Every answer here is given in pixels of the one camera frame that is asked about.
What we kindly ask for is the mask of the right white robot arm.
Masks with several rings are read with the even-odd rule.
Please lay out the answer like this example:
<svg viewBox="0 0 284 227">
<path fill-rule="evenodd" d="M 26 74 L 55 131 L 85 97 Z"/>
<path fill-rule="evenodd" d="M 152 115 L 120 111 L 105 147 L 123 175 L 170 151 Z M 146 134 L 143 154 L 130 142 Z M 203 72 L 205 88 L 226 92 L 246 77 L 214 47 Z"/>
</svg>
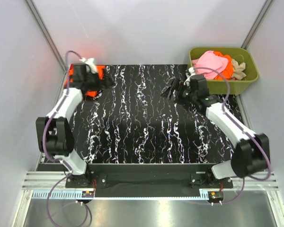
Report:
<svg viewBox="0 0 284 227">
<path fill-rule="evenodd" d="M 217 187 L 230 177 L 253 177 L 267 170 L 262 181 L 271 175 L 269 139 L 265 134 L 256 134 L 242 124 L 226 108 L 217 95 L 211 95 L 203 75 L 192 75 L 187 80 L 173 79 L 161 97 L 173 99 L 180 105 L 194 104 L 197 111 L 212 121 L 230 140 L 234 153 L 229 161 L 213 165 L 205 176 L 210 187 Z"/>
</svg>

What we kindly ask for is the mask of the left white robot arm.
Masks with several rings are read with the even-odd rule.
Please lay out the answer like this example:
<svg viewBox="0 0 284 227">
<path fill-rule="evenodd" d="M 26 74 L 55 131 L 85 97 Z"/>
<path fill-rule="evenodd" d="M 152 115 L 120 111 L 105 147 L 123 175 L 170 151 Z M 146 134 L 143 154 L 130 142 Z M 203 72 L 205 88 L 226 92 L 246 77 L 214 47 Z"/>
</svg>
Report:
<svg viewBox="0 0 284 227">
<path fill-rule="evenodd" d="M 106 73 L 103 65 L 72 64 L 62 97 L 45 117 L 38 117 L 35 122 L 40 152 L 52 162 L 62 164 L 68 170 L 67 180 L 82 187 L 90 186 L 93 176 L 75 149 L 69 121 L 83 98 L 95 97 L 102 90 L 114 86 L 113 80 Z"/>
</svg>

